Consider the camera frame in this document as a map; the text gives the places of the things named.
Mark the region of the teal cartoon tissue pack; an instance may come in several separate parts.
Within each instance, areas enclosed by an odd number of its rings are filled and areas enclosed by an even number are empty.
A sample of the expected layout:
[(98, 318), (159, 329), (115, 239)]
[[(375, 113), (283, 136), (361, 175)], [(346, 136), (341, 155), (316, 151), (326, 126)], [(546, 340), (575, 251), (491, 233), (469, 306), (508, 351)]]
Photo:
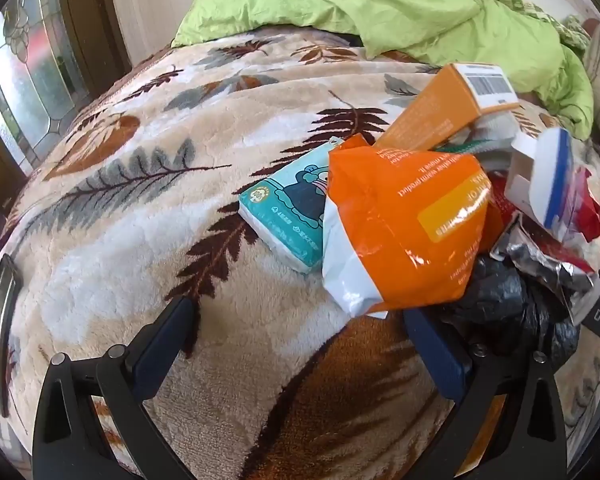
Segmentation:
[(329, 152), (341, 143), (333, 136), (239, 195), (242, 220), (282, 263), (302, 274), (322, 262)]

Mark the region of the orange plastic bag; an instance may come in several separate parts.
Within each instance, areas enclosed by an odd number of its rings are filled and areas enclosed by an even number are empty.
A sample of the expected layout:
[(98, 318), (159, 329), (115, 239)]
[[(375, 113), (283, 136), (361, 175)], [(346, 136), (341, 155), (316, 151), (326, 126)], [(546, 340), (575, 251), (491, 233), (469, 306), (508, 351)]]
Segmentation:
[(329, 153), (324, 289), (352, 318), (460, 299), (490, 194), (475, 156), (347, 140)]

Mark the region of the black smartphone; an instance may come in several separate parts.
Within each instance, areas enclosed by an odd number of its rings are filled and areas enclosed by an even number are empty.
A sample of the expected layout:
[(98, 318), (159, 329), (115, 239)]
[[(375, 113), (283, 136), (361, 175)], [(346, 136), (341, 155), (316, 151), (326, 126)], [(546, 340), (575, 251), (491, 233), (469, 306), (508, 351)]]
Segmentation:
[(9, 254), (0, 261), (0, 416), (8, 416), (7, 358), (12, 316), (22, 287), (22, 277)]

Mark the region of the blue white medicine box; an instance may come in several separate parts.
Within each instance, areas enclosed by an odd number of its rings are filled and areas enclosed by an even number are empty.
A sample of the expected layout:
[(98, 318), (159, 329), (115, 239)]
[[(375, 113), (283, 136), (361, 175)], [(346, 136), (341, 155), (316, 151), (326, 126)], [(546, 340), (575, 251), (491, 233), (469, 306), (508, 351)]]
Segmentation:
[(538, 136), (519, 131), (512, 142), (504, 195), (555, 240), (562, 240), (572, 176), (571, 136), (566, 129), (548, 128)]

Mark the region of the stained glass door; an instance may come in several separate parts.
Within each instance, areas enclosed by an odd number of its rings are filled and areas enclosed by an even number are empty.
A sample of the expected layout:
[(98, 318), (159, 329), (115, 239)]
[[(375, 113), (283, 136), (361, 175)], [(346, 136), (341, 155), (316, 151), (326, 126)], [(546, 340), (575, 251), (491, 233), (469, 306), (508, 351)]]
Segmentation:
[(19, 169), (130, 69), (114, 0), (0, 0), (0, 139)]

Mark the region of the black plastic bag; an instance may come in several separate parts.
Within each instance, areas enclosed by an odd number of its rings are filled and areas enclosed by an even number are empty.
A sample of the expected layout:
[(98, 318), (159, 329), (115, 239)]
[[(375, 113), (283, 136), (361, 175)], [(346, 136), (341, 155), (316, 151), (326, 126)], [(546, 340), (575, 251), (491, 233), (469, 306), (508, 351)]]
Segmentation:
[(565, 272), (534, 264), (527, 273), (516, 268), (511, 258), (479, 256), (464, 295), (427, 310), (466, 339), (505, 351), (541, 350), (559, 370), (579, 342), (580, 330), (569, 312), (573, 294)]

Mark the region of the leaf-pattern plush blanket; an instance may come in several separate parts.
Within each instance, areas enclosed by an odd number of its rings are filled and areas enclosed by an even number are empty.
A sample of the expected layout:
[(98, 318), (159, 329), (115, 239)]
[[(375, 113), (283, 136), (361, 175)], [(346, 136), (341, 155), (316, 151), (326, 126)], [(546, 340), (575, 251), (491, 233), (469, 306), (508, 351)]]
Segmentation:
[(332, 138), (377, 139), (436, 71), (270, 27), (164, 49), (82, 110), (2, 232), (22, 278), (6, 370), (21, 445), (55, 354), (101, 356), (185, 295), (193, 348), (146, 408), (196, 477), (404, 476), (452, 405), (400, 316), (348, 318), (237, 199)]

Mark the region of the orange cardboard box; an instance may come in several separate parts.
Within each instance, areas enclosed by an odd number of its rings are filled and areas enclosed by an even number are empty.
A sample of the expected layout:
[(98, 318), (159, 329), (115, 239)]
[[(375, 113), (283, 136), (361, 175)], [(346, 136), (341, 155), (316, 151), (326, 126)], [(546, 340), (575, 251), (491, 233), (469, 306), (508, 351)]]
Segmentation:
[(429, 151), (476, 120), (508, 112), (518, 104), (500, 66), (451, 63), (439, 70), (375, 146)]

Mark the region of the green duvet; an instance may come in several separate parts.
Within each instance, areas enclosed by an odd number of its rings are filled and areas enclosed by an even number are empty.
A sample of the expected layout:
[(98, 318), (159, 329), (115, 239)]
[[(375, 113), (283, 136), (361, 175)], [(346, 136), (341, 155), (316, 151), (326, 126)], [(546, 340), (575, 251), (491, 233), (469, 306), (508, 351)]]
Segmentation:
[(591, 134), (594, 96), (582, 62), (590, 38), (575, 18), (558, 21), (530, 0), (193, 0), (173, 43), (270, 25), (357, 36), (370, 58), (400, 51), (437, 66), (495, 64), (577, 139)]

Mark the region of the red cigarette carton wrapper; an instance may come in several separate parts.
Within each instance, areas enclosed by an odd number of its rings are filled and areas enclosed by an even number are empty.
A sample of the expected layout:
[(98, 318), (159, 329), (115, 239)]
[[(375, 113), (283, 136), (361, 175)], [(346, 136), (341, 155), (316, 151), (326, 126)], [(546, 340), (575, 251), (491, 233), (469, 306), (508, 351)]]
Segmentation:
[(600, 298), (600, 276), (578, 248), (555, 240), (505, 197), (506, 177), (499, 171), (489, 174), (492, 197), (489, 228), (498, 226), (489, 255), (508, 260), (524, 275), (549, 289), (566, 307), (573, 325), (581, 324)]

